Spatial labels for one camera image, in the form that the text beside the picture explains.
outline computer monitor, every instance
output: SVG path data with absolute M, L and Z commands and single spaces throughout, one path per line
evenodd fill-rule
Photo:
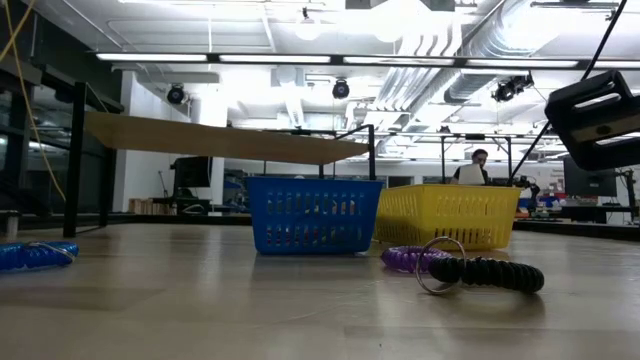
M 178 188 L 197 188 L 211 186 L 211 158 L 196 156 L 180 158 L 173 164 L 175 168 L 175 186 Z
M 618 196 L 615 170 L 585 171 L 571 158 L 564 158 L 564 187 L 567 195 Z

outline laptop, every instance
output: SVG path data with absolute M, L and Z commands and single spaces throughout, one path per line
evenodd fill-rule
M 480 165 L 471 164 L 460 167 L 460 175 L 458 177 L 460 185 L 484 185 L 484 176 Z

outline shelf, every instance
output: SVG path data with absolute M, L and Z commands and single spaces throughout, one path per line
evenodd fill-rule
M 368 151 L 367 144 L 87 112 L 85 131 L 113 149 L 330 164 Z

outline black coiled keychain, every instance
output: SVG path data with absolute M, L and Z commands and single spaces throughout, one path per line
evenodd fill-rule
M 423 283 L 421 272 L 415 272 L 420 286 L 431 294 L 439 295 L 445 293 L 460 282 L 467 285 L 492 285 L 524 293 L 535 293 L 544 286 L 544 275 L 539 269 L 530 265 L 481 257 L 469 260 L 462 244 L 448 237 L 439 237 L 427 243 L 418 256 L 416 269 L 420 268 L 422 257 L 431 246 L 445 241 L 453 242 L 458 246 L 462 253 L 462 259 L 451 257 L 432 258 L 429 260 L 429 265 L 427 266 L 429 274 L 444 284 L 437 289 L 430 289 Z

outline yellow cable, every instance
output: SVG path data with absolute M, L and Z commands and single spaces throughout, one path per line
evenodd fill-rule
M 29 14 L 31 13 L 31 10 L 33 9 L 33 5 L 36 3 L 36 0 L 31 0 L 31 2 L 29 3 L 29 6 L 27 7 L 27 11 L 24 12 L 24 15 L 22 16 L 22 19 L 20 20 L 20 23 L 18 23 L 18 26 L 16 26 L 15 29 L 15 33 L 13 33 L 11 35 L 11 38 L 9 38 L 9 42 L 7 43 L 7 46 L 4 47 L 4 49 L 2 50 L 2 53 L 0 53 L 0 61 L 2 61 L 2 59 L 4 59 L 5 55 L 7 55 L 7 53 L 9 52 L 9 48 L 11 46 L 15 46 L 16 44 L 16 37 L 18 36 L 18 34 L 20 33 L 20 30 L 22 30 L 22 26 L 24 26 L 24 23 L 27 22 L 27 18 L 29 18 Z M 5 1 L 5 8 L 7 8 L 7 15 L 9 14 L 9 0 Z
M 60 194 L 60 196 L 62 197 L 62 200 L 64 200 L 65 202 L 67 201 L 67 198 L 64 196 L 64 192 L 62 191 L 62 188 L 60 188 L 60 185 L 58 184 L 58 180 L 56 179 L 55 174 L 53 173 L 53 169 L 51 169 L 51 164 L 49 163 L 49 159 L 47 158 L 47 154 L 44 151 L 44 147 L 42 146 L 42 142 L 40 141 L 40 134 L 38 134 L 38 128 L 36 126 L 36 122 L 33 119 L 33 111 L 31 110 L 31 104 L 29 103 L 29 94 L 27 93 L 27 87 L 24 85 L 24 77 L 22 76 L 22 66 L 20 65 L 20 58 L 18 57 L 18 48 L 16 47 L 15 44 L 15 35 L 17 34 L 17 32 L 14 33 L 13 31 L 13 26 L 11 26 L 11 12 L 9 11 L 9 2 L 7 1 L 7 3 L 5 4 L 5 13 L 7 14 L 7 22 L 9 25 L 9 34 L 11 35 L 11 43 L 7 44 L 7 46 L 11 46 L 13 48 L 13 53 L 15 55 L 16 58 L 16 67 L 18 68 L 18 78 L 20 79 L 20 87 L 22 88 L 22 96 L 24 97 L 24 102 L 27 108 L 27 113 L 29 114 L 29 121 L 31 122 L 31 127 L 33 128 L 33 133 L 36 136 L 36 140 L 38 141 L 38 146 L 40 147 L 40 154 L 42 155 L 42 159 L 44 160 L 44 163 L 47 165 L 47 170 L 49 170 L 49 176 L 51 176 L 51 180 L 53 181 L 53 185 L 56 187 L 56 190 L 58 190 L 58 193 Z

